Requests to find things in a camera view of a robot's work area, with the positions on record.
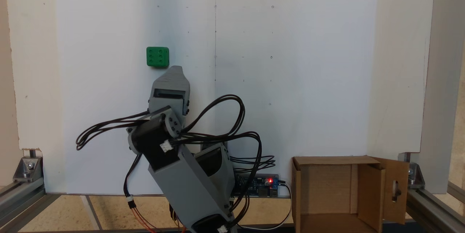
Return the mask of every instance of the white wall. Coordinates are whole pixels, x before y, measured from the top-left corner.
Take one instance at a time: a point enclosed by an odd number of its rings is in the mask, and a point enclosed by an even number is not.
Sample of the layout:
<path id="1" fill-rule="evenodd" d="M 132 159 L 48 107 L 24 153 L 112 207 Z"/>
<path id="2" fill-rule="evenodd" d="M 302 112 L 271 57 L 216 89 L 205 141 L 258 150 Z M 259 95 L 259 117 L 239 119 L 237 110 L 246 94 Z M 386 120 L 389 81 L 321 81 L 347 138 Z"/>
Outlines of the white wall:
<path id="1" fill-rule="evenodd" d="M 8 0 L 20 148 L 40 148 L 49 192 L 65 192 L 55 0 Z M 432 0 L 378 0 L 369 153 L 420 150 Z"/>
<path id="2" fill-rule="evenodd" d="M 0 94 L 1 187 L 13 182 L 13 173 L 22 157 L 22 150 L 18 148 L 7 0 L 0 0 Z"/>

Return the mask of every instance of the white connector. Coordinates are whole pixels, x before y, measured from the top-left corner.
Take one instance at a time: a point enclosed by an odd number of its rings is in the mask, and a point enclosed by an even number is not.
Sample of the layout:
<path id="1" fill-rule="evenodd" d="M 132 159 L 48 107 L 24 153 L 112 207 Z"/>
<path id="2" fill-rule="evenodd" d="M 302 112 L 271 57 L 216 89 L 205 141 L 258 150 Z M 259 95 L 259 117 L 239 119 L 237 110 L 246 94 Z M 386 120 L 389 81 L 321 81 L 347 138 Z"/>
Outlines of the white connector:
<path id="1" fill-rule="evenodd" d="M 163 143 L 160 144 L 160 148 L 163 149 L 163 152 L 166 153 L 169 150 L 173 149 L 168 139 L 166 139 Z"/>
<path id="2" fill-rule="evenodd" d="M 225 225 L 219 227 L 217 230 L 218 230 L 218 233 L 227 233 L 228 232 Z"/>

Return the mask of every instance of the green block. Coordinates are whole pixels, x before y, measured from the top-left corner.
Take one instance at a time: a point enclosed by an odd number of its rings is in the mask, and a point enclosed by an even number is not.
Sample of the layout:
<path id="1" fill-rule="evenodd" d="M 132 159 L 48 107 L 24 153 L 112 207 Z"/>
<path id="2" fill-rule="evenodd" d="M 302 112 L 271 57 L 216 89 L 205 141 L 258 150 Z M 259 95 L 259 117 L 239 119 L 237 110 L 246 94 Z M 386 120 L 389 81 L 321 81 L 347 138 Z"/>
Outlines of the green block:
<path id="1" fill-rule="evenodd" d="M 167 47 L 147 47 L 147 66 L 167 68 L 170 65 L 170 51 Z"/>

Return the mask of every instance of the white paper sheet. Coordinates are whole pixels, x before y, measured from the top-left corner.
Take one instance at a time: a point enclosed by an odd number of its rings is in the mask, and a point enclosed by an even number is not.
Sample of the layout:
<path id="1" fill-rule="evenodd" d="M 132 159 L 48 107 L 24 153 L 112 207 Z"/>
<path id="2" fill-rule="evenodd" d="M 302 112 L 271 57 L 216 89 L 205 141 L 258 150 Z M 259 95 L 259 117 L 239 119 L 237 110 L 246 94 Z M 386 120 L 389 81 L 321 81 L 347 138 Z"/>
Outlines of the white paper sheet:
<path id="1" fill-rule="evenodd" d="M 188 122 L 216 97 L 242 97 L 242 130 L 258 132 L 263 155 L 276 156 L 267 173 L 290 181 L 292 156 L 367 152 L 376 0 L 56 1 L 68 193 L 122 194 L 135 157 L 124 130 L 79 152 L 74 141 L 90 125 L 146 109 L 164 72 L 145 65 L 148 46 L 169 47 L 170 65 L 183 66 Z M 231 105 L 196 129 L 231 127 Z M 236 157 L 256 149 L 249 139 L 230 143 Z M 143 158 L 132 194 L 161 194 L 147 167 Z"/>
<path id="2" fill-rule="evenodd" d="M 63 134 L 68 193 L 122 194 L 135 154 L 124 129 L 96 137 L 80 151 L 87 127 L 146 110 L 164 70 L 146 65 L 146 47 L 170 49 L 191 83 L 191 121 L 214 100 L 214 0 L 57 0 Z M 214 132 L 214 116 L 196 127 Z M 142 158 L 131 194 L 161 194 Z"/>
<path id="3" fill-rule="evenodd" d="M 277 160 L 266 173 L 290 181 L 293 156 L 367 153 L 376 1 L 216 0 L 216 96 L 244 100 L 241 131 Z M 219 107 L 217 132 L 236 116 Z M 229 143 L 235 157 L 256 150 Z"/>

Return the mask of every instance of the red wire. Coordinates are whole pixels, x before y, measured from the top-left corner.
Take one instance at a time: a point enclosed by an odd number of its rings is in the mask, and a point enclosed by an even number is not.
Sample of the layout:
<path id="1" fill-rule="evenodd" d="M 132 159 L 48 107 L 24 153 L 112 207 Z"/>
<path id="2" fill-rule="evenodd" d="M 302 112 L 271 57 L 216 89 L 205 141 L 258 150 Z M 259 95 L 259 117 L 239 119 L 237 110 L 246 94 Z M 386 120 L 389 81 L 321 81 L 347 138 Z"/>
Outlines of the red wire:
<path id="1" fill-rule="evenodd" d="M 136 213 L 139 215 L 139 217 L 148 224 L 147 226 L 151 226 L 156 231 L 161 231 L 156 226 L 153 226 L 146 218 L 144 218 L 144 216 L 142 216 L 141 212 L 137 208 L 134 209 L 136 210 Z"/>
<path id="2" fill-rule="evenodd" d="M 147 226 L 147 224 L 144 222 L 144 220 L 141 219 L 141 217 L 138 216 L 138 214 L 134 211 L 134 209 L 131 209 L 133 211 L 133 214 L 134 214 L 134 217 L 136 218 L 136 220 L 148 231 L 150 231 L 151 233 L 156 233 L 155 231 L 153 231 L 149 226 Z"/>

